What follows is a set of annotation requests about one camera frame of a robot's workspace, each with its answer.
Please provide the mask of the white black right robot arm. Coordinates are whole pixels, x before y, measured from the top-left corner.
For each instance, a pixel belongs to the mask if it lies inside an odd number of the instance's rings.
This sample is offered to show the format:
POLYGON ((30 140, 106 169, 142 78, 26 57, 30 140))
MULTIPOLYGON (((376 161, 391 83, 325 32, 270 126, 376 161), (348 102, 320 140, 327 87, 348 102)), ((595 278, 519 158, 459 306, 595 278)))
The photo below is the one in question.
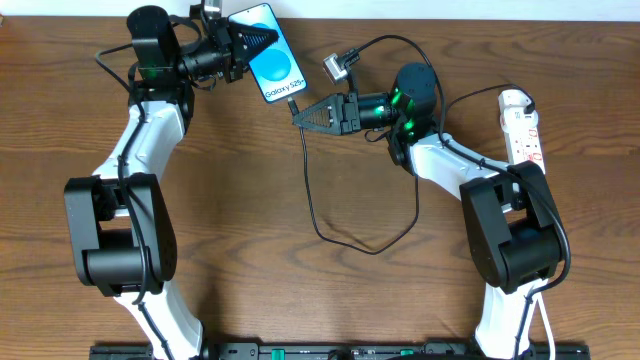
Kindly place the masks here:
POLYGON ((542 294, 566 278, 571 258, 546 180, 534 99, 514 84, 498 88, 507 161, 482 156, 445 132, 450 107, 426 63, 403 66, 388 92, 362 95, 351 85, 291 112, 301 131, 383 130, 395 165, 460 201, 471 258, 485 282, 473 353, 522 359, 536 352, 528 332, 534 311, 544 308, 542 294))

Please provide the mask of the blue Samsung Galaxy smartphone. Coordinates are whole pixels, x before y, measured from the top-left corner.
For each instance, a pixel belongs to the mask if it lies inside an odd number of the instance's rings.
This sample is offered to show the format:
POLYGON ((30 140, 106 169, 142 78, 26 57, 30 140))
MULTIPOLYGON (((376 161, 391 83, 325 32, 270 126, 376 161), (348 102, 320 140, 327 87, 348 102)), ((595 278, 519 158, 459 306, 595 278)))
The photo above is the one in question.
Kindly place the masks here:
POLYGON ((278 40, 249 62, 267 103, 277 102, 306 89, 305 76, 269 4, 262 3, 236 12, 229 16, 229 20, 278 33, 278 40))

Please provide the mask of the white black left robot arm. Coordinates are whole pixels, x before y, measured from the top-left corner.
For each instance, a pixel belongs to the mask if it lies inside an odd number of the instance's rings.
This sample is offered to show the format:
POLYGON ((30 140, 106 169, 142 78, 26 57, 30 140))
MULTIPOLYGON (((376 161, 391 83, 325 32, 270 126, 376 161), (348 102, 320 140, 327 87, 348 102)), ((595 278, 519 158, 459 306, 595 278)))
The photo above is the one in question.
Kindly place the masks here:
POLYGON ((147 336, 144 345, 95 345, 93 359, 216 359, 219 347, 188 309, 174 279, 177 240, 160 188, 189 128, 197 90, 240 80, 278 40, 266 27, 232 22, 217 1, 187 16, 148 5, 126 20, 136 59, 121 85, 128 124, 90 176, 70 179, 64 202, 79 280, 114 299, 147 336))

